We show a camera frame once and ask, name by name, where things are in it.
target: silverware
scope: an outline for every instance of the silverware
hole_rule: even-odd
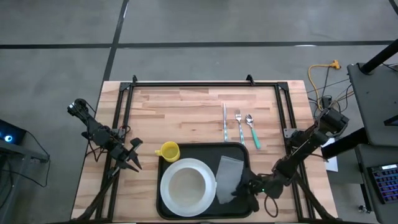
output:
[[[226,106],[224,103],[224,142],[228,142],[228,133],[226,129]]]
[[[241,110],[236,110],[235,111],[235,118],[239,123],[239,133],[241,135],[241,143],[244,144],[244,139],[243,139],[243,131],[242,131],[242,124],[241,124],[241,120],[242,120],[242,116],[241,116]]]
[[[256,131],[255,131],[254,128],[253,128],[253,118],[252,118],[252,116],[251,116],[250,114],[246,115],[246,123],[247,123],[247,124],[250,126],[250,128],[251,128],[251,134],[253,135],[253,140],[254,140],[254,143],[256,144],[256,148],[257,148],[257,149],[260,149],[260,148],[261,148],[260,141],[259,141],[259,139],[257,138]]]

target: fork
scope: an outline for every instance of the fork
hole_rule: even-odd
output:
[[[239,123],[239,133],[241,135],[241,143],[244,144],[242,124],[241,124],[241,120],[242,120],[241,110],[236,110],[235,111],[235,118],[236,118],[236,120]]]

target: blue light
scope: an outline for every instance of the blue light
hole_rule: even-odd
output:
[[[6,136],[6,137],[4,137],[4,140],[6,140],[6,142],[11,142],[12,136]]]

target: knife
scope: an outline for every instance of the knife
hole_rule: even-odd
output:
[[[226,107],[224,103],[224,142],[228,142],[228,133],[226,130]]]

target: black tray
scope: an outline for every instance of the black tray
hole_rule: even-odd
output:
[[[246,147],[238,142],[222,143],[193,143],[178,144],[180,148],[180,159],[193,158],[204,162],[213,171],[216,176],[218,164],[221,156],[228,156],[234,159],[244,161],[244,167],[250,168],[249,153]],[[215,196],[211,205],[200,215],[194,217],[181,217],[171,212],[163,203],[160,196],[160,181],[163,173],[171,165],[163,157],[159,157],[159,169],[157,176],[157,213],[166,220],[197,220],[197,219],[217,219],[217,218],[245,218],[249,216],[252,210],[249,208],[245,198],[234,198],[229,203],[220,205],[217,196]]]

